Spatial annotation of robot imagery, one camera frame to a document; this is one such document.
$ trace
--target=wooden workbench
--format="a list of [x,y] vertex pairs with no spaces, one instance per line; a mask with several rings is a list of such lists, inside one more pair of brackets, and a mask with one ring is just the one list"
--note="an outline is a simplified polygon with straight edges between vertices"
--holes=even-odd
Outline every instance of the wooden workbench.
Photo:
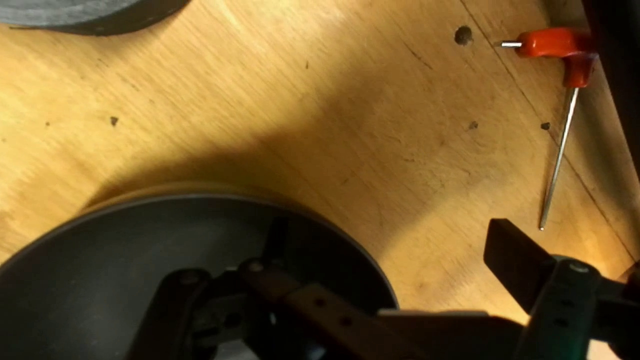
[[543,5],[193,0],[115,39],[4,28],[0,258],[127,191],[229,183],[336,223],[405,308],[524,319],[482,265],[490,219],[620,276],[640,254],[638,179],[600,68],[536,230],[562,65],[495,43],[579,23]]

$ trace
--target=wooden surface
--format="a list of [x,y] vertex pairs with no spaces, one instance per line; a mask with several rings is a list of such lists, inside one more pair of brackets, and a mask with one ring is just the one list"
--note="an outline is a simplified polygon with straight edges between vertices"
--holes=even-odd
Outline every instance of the wooden surface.
[[[0,256],[127,191],[229,183],[336,223],[377,258],[403,308],[524,320],[482,265],[490,219],[605,276],[640,254],[638,179],[600,68],[549,227],[536,230],[562,65],[495,43],[564,23],[556,15],[574,11],[193,0],[118,39],[0,30]],[[463,24],[467,47],[453,43]]]

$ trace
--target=metal rod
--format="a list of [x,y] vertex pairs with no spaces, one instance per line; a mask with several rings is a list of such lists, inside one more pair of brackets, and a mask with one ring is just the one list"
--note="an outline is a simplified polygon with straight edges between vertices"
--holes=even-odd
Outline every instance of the metal rod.
[[539,225],[537,225],[539,230],[543,230],[545,221],[547,221],[547,212],[551,209],[556,185],[558,185],[558,179],[559,179],[559,166],[562,166],[562,159],[564,159],[564,148],[565,148],[568,132],[572,129],[572,121],[574,121],[574,112],[575,112],[575,104],[578,104],[578,92],[579,92],[579,89],[572,89],[572,92],[570,92],[570,101],[568,101],[568,108],[565,108],[565,121],[564,121],[562,136],[559,136],[559,147],[558,147],[554,171],[551,171],[551,177],[547,179],[547,186],[545,186],[545,193],[543,193],[541,214],[539,214]]
[[502,48],[521,48],[521,43],[517,40],[504,40],[499,43]]

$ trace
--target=orange hex key handle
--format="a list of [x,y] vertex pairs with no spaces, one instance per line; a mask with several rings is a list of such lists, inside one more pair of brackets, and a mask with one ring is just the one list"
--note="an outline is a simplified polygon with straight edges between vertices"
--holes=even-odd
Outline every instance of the orange hex key handle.
[[551,209],[556,185],[559,179],[564,148],[565,148],[568,132],[572,129],[572,118],[578,104],[578,92],[579,89],[588,86],[595,53],[588,33],[570,30],[570,28],[545,28],[537,33],[524,33],[517,36],[517,40],[505,40],[499,47],[513,48],[521,59],[564,61],[564,86],[570,90],[570,96],[568,96],[570,101],[565,108],[565,121],[559,136],[558,155],[554,160],[554,171],[547,179],[547,186],[541,200],[541,214],[539,214],[537,228],[543,230],[549,209]]

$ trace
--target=plywood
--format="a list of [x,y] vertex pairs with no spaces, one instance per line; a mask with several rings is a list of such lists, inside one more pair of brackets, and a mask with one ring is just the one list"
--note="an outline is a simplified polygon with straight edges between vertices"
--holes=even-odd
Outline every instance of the plywood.
[[488,221],[620,276],[638,204],[597,71],[536,230],[562,68],[493,44],[547,23],[513,0],[193,0],[118,39],[4,28],[0,256],[127,191],[229,183],[336,223],[405,308],[524,320],[482,265]]

